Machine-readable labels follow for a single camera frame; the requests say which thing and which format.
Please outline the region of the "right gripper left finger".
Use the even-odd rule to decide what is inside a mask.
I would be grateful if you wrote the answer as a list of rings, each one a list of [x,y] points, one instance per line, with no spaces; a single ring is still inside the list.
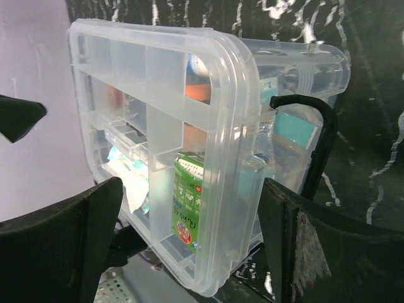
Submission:
[[[1,222],[1,302],[93,302],[122,196],[112,177]]]

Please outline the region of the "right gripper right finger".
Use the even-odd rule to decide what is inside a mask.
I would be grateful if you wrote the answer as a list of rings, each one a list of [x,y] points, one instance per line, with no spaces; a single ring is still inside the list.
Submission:
[[[402,302],[403,233],[317,205],[273,179],[258,206],[277,302]]]

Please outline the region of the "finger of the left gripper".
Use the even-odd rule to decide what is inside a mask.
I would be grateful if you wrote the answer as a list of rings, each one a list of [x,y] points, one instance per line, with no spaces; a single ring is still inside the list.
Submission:
[[[47,109],[41,103],[1,95],[1,134],[15,143],[46,114]]]

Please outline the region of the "teal header cotton swab bag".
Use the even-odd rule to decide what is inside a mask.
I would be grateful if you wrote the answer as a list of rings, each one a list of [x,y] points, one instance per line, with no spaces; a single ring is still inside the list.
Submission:
[[[299,193],[319,127],[286,112],[270,112],[259,122],[254,155],[264,160],[266,177]]]

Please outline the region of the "small green box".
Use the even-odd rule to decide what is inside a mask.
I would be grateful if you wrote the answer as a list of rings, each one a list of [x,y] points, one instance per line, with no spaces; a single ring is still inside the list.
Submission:
[[[172,231],[192,252],[198,246],[199,213],[204,158],[200,153],[179,153],[174,161]]]

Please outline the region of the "clear divided organizer tray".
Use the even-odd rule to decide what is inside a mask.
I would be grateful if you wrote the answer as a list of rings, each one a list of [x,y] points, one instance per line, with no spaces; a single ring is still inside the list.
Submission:
[[[204,297],[215,295],[233,269],[246,257],[252,244],[256,211],[244,255],[184,256],[174,247],[162,245],[170,237],[174,192],[174,161],[181,151],[171,149],[178,118],[152,102],[156,94],[168,97],[173,89],[186,87],[177,73],[179,53],[171,44],[210,28],[161,27],[79,19],[68,30],[71,67],[74,74],[80,128],[86,161],[97,182],[110,177],[102,165],[110,148],[117,147],[129,159],[140,159],[148,167],[149,212],[131,213],[127,199],[122,210],[177,281]],[[107,85],[124,93],[122,108],[112,110]],[[263,180],[256,183],[260,189]]]

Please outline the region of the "clear medicine kit box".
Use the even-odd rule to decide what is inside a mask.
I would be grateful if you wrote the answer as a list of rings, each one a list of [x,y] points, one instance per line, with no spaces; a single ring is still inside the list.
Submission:
[[[269,173],[300,190],[325,127],[310,106],[292,103],[274,114],[270,101],[310,96],[327,104],[348,85],[348,59],[330,45],[238,39],[207,30],[170,49],[179,53],[178,75],[201,77],[205,96],[192,97],[183,87],[151,98],[179,120],[171,149],[195,152],[202,164],[195,178],[174,187],[172,234],[162,245],[184,256],[239,258],[251,236],[256,183]]]

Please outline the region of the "blue white ointment tube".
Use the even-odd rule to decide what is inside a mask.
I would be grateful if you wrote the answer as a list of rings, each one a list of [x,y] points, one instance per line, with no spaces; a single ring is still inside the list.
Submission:
[[[187,57],[187,73],[200,77],[208,77],[209,72],[203,61],[195,54],[188,54]]]

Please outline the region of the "small orange coin item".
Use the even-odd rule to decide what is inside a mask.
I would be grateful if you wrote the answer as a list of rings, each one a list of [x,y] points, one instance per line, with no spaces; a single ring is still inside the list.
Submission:
[[[117,110],[124,105],[124,93],[114,86],[107,85],[109,105],[112,110]]]

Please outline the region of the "white green sachet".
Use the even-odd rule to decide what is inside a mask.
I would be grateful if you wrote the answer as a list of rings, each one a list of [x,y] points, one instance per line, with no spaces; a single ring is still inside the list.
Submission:
[[[147,165],[140,159],[132,161],[115,146],[110,149],[107,160],[102,168],[122,180],[130,212],[141,210],[146,215],[150,210]]]

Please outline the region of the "brown medicine bottle orange cap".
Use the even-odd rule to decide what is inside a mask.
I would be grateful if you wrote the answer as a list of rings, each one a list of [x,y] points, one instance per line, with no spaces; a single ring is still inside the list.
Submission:
[[[185,95],[204,104],[210,103],[211,86],[209,78],[188,74]],[[195,126],[184,123],[183,148],[185,152],[203,152],[207,134]]]

